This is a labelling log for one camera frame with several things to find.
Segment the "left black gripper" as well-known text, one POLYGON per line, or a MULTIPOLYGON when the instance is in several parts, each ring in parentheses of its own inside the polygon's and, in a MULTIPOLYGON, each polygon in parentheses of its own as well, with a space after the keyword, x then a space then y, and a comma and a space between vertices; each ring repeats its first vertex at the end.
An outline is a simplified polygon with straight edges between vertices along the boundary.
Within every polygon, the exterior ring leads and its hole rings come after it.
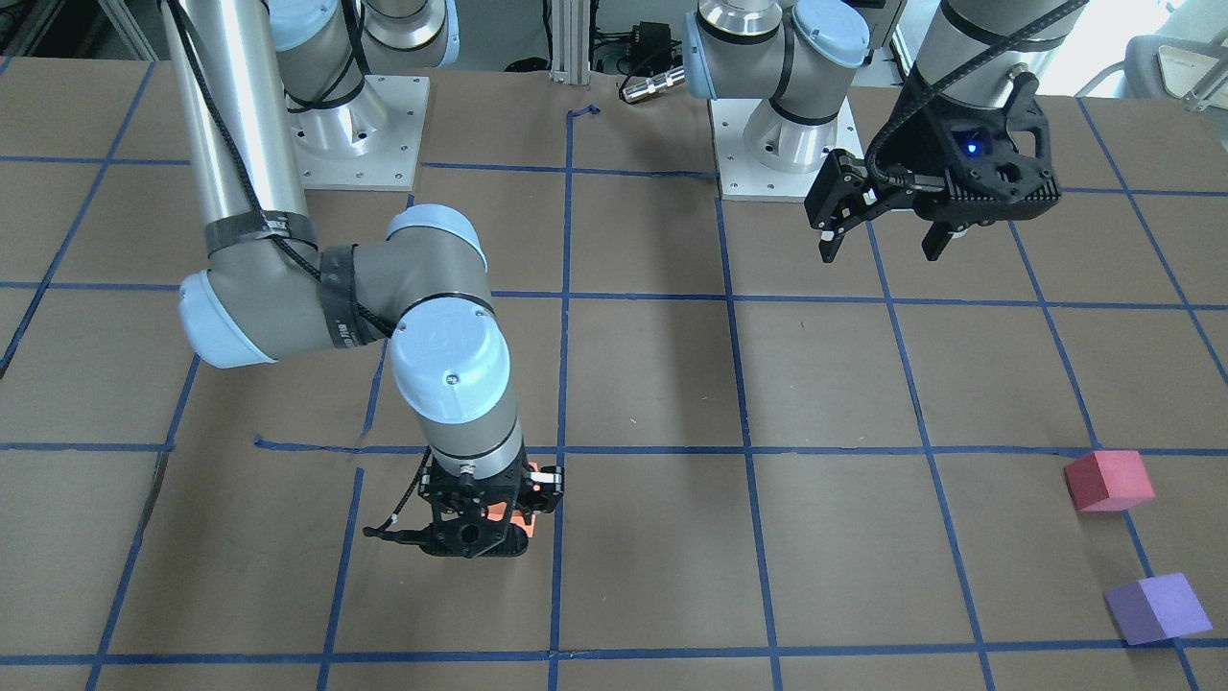
MULTIPOLYGON (((804 211, 810 228, 820 232, 819 255, 830 264, 845 234, 855 226, 877 218, 889 210, 916 209, 922 194, 937 194, 946 189, 946 169, 953 162, 948 153, 890 155, 885 173, 909 177, 912 185, 874 179, 868 163, 842 149, 826 153, 810 193, 804 198, 804 211)), ((927 261, 938 261, 952 241, 959 239, 968 225, 933 222, 921 241, 921 250, 927 261)))

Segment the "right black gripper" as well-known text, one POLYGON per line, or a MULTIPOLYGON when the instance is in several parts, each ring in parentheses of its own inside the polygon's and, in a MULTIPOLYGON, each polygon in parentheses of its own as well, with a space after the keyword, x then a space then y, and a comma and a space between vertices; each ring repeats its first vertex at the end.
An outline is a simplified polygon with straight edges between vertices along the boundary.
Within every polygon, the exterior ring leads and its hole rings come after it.
MULTIPOLYGON (((460 512, 483 509, 490 502, 515 503, 524 463, 526 459, 518 459, 492 477, 475 480, 472 475, 453 476, 442 469, 438 460, 432 459, 418 482, 418 493, 427 500, 433 519, 435 515, 452 519, 460 512)), ((539 473, 534 473, 533 480, 542 481, 544 486, 542 498, 545 502, 540 506, 540 514, 550 514, 564 495, 564 466, 542 466, 539 473)))

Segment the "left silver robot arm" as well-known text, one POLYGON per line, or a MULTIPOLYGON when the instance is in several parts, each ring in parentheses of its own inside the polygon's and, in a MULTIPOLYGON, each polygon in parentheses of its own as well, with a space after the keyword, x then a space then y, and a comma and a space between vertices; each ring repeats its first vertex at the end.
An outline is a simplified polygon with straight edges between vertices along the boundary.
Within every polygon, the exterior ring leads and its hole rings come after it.
POLYGON ((837 144, 837 117, 900 1, 700 1, 682 65, 695 97, 755 102, 743 139, 760 163, 813 174, 803 204, 823 261, 852 228, 896 210, 930 223, 921 249, 935 261, 970 227, 1025 222, 1061 201, 1036 92, 1083 9, 939 1, 862 153, 837 144))

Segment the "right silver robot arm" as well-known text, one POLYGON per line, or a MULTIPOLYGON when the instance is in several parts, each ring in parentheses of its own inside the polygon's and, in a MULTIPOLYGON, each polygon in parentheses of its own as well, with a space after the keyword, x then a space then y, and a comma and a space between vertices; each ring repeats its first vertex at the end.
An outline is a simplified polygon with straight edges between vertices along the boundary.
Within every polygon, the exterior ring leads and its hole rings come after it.
POLYGON ((322 248, 297 153, 395 153, 368 54, 447 64, 449 1, 162 1, 192 137, 209 268, 183 280, 181 326, 219 369, 387 340, 395 388, 426 439, 409 493, 433 519, 366 536, 435 556, 516 556, 564 495, 530 463, 508 341, 479 236, 456 209, 395 214, 373 244, 322 248))

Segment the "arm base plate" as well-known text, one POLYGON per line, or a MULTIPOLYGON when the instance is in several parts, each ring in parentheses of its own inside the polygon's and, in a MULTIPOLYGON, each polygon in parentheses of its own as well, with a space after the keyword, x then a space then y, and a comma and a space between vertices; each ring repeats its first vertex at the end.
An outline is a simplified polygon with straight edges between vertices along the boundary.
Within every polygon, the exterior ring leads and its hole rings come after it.
POLYGON ((291 113, 302 187, 413 191, 430 92, 426 76, 367 76, 349 104, 291 113))
POLYGON ((817 126, 790 122, 768 98, 720 98, 709 106, 726 201, 802 203, 834 149, 863 157, 847 99, 833 122, 817 126))

